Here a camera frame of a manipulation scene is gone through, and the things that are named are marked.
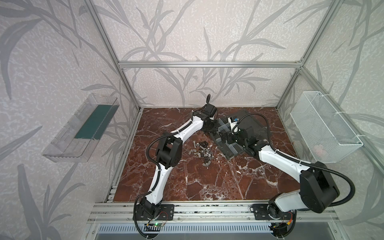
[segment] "marble surface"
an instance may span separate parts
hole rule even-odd
[[[114,201],[134,201],[138,194],[148,191],[155,171],[153,163],[145,157],[146,147],[164,131],[181,126],[193,108],[144,109],[134,142],[128,155]],[[219,108],[218,117],[230,115],[242,108]],[[275,108],[245,108],[250,113],[264,114],[271,125],[271,140],[277,148],[296,156]],[[188,155],[193,140],[207,141],[218,160],[212,160],[209,168],[203,159]],[[155,147],[150,151],[154,156]],[[164,189],[164,201],[183,200],[261,200],[278,193],[299,189],[299,184],[279,169],[249,157],[246,153],[231,161],[225,159],[216,144],[202,131],[192,135],[183,145],[182,160],[172,170]]]

